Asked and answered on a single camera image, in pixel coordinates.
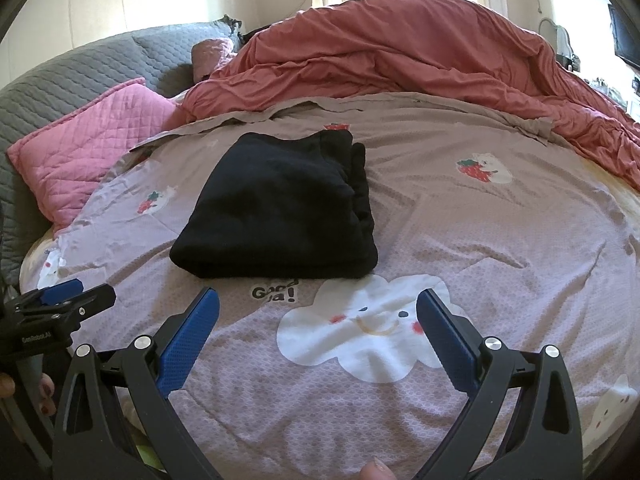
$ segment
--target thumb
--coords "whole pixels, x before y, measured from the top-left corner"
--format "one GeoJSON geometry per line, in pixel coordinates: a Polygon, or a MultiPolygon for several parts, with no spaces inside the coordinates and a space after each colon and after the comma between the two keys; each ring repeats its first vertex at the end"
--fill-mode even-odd
{"type": "Polygon", "coordinates": [[[6,374],[0,374],[0,399],[11,397],[15,392],[15,383],[6,374]]]}
{"type": "Polygon", "coordinates": [[[396,475],[391,472],[379,458],[367,463],[360,471],[358,480],[396,480],[396,475]]]}

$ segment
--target fingernail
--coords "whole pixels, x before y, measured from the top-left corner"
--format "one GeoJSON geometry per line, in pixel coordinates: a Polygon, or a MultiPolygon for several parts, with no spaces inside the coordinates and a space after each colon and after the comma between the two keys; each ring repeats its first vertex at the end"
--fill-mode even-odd
{"type": "Polygon", "coordinates": [[[380,460],[377,456],[373,457],[373,463],[376,467],[382,471],[383,473],[393,474],[391,469],[389,469],[382,460],[380,460]]]}
{"type": "Polygon", "coordinates": [[[0,389],[6,392],[12,392],[14,390],[14,380],[8,375],[0,377],[0,389]]]}

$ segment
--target painted fingernail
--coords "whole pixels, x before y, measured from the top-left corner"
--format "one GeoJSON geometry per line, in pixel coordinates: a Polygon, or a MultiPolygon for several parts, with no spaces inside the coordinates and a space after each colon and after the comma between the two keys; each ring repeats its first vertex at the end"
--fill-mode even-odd
{"type": "Polygon", "coordinates": [[[382,471],[383,473],[389,473],[392,474],[391,469],[389,469],[386,464],[384,462],[382,462],[382,460],[380,460],[377,456],[373,457],[373,463],[376,465],[376,467],[382,471]]]}

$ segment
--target hand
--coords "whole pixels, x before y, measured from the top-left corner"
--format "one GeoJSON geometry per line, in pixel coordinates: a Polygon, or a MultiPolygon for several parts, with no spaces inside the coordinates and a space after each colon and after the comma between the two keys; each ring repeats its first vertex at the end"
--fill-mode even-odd
{"type": "Polygon", "coordinates": [[[396,480],[396,475],[391,472],[379,458],[374,458],[360,470],[359,480],[396,480]]]}
{"type": "MultiPolygon", "coordinates": [[[[42,397],[40,401],[40,411],[45,416],[51,416],[56,412],[56,405],[53,403],[53,399],[51,399],[54,391],[55,386],[51,378],[46,374],[42,374],[40,380],[40,396],[42,397]]],[[[0,399],[11,397],[14,392],[14,380],[7,374],[0,374],[0,399]]]]}

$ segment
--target cloud print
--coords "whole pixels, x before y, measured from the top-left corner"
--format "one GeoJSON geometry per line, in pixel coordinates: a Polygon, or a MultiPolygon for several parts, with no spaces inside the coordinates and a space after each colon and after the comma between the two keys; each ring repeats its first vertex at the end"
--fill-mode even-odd
{"type": "Polygon", "coordinates": [[[327,280],[311,306],[284,315],[278,348],[304,366],[337,358],[345,371],[370,383],[399,381],[417,361],[441,368],[415,313],[418,294],[426,288],[432,288],[452,314],[467,317],[450,303],[447,286],[436,276],[403,276],[390,283],[375,274],[327,280]]]}

